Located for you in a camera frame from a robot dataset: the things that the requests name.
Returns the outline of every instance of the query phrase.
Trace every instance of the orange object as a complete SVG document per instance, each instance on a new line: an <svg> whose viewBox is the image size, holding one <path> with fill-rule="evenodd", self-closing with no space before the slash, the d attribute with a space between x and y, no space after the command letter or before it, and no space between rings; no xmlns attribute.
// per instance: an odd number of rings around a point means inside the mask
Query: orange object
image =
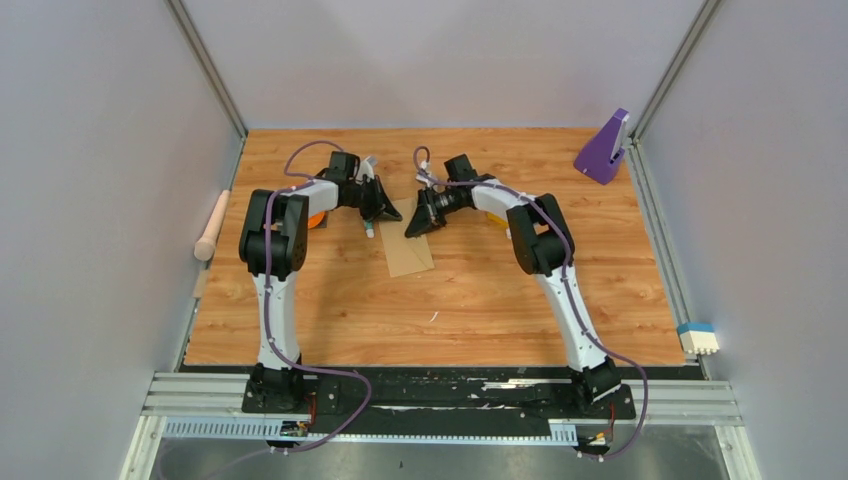
<svg viewBox="0 0 848 480"><path fill-rule="evenodd" d="M321 222L324 220L325 212L321 212L318 215L312 215L309 217L309 222L307 222L307 226L309 228L315 228L318 225L321 225Z"/></svg>
<svg viewBox="0 0 848 480"><path fill-rule="evenodd" d="M498 225L500 225L500 226L502 226L502 227L509 228L509 223L504 222L504 221L503 221L503 219L501 219L501 217L499 217L499 216L495 215L494 213L486 212L486 217L487 217L489 220L491 220L491 221L493 221L493 222L497 223Z"/></svg>

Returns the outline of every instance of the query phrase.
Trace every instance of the purple object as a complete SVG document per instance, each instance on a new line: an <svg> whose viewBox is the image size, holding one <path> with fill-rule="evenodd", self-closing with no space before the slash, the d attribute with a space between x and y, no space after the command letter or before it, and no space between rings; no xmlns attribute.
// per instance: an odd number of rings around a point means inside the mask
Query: purple object
<svg viewBox="0 0 848 480"><path fill-rule="evenodd" d="M616 110L607 124L577 154L574 168L601 185L611 182L624 160L621 142L629 117L627 110Z"/></svg>

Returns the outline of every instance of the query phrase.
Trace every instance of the cardboard piece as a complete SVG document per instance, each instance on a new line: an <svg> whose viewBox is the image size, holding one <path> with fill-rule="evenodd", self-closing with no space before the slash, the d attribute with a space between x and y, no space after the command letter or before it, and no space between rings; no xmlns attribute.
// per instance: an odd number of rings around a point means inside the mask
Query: cardboard piece
<svg viewBox="0 0 848 480"><path fill-rule="evenodd" d="M433 256L430 255L430 245L425 235L417 238L403 236L415 212L416 203L414 198L392 200L392 204L403 216L403 220L377 223L380 238L383 239L383 248L386 251L386 262L389 264L389 276L392 278L436 268L433 265Z"/></svg>
<svg viewBox="0 0 848 480"><path fill-rule="evenodd" d="M209 280L209 270L202 270L197 276L197 281L194 282L194 293L192 297L201 298L203 292L206 291L206 282Z"/></svg>

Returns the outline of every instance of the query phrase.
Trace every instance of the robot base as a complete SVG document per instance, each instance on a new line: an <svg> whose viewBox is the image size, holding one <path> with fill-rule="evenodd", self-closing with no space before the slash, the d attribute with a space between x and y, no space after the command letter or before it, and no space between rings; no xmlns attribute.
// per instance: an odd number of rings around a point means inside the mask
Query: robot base
<svg viewBox="0 0 848 480"><path fill-rule="evenodd" d="M274 370L257 363L244 390L244 413L289 413L303 403L303 373L300 370Z"/></svg>

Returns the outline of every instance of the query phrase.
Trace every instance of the metal floor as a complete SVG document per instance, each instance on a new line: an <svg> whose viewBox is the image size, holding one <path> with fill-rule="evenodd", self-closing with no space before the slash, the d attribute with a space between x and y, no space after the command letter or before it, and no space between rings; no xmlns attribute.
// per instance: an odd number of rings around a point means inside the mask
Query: metal floor
<svg viewBox="0 0 848 480"><path fill-rule="evenodd" d="M632 426L616 427L626 441ZM253 440L171 439L160 445L161 474L151 479L207 478L232 460L267 446ZM330 443L314 451L259 455L216 475L218 480L438 480L438 479L728 479L709 426L646 426L623 457L602 464L567 447Z"/></svg>

